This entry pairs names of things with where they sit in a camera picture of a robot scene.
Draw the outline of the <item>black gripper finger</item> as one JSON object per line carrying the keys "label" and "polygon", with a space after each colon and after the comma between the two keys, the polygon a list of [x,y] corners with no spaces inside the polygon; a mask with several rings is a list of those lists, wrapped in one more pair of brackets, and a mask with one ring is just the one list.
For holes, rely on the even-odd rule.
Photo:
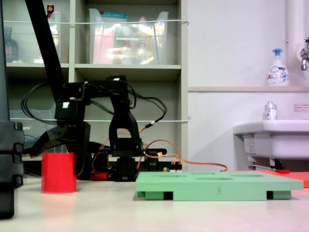
{"label": "black gripper finger", "polygon": [[62,146],[62,151],[68,151],[67,143],[65,142],[67,132],[67,125],[56,126],[47,130],[33,146],[25,148],[24,153],[34,158],[56,146]]}
{"label": "black gripper finger", "polygon": [[70,127],[69,152],[74,154],[74,173],[78,180],[89,180],[91,173],[91,154],[89,151],[91,126],[87,122]]}

